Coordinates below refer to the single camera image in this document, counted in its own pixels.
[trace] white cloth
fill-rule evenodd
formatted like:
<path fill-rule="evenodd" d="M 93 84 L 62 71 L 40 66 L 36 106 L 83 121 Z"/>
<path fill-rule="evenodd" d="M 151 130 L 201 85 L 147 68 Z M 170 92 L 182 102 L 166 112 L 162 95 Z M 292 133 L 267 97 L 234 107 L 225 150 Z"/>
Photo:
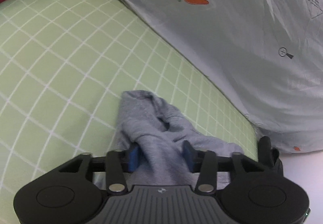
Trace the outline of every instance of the white cloth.
<path fill-rule="evenodd" d="M 282 152 L 323 149 L 323 0 L 124 1 Z"/>

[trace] green fabric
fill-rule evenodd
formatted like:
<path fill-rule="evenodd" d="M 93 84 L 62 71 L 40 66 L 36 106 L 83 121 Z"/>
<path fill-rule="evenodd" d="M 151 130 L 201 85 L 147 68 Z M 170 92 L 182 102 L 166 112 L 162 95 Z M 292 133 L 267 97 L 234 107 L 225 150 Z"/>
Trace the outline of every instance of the green fabric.
<path fill-rule="evenodd" d="M 110 148 L 122 91 L 174 104 L 203 134 L 256 159 L 250 123 L 118 0 L 0 4 L 0 223 L 17 190 L 73 156 Z"/>

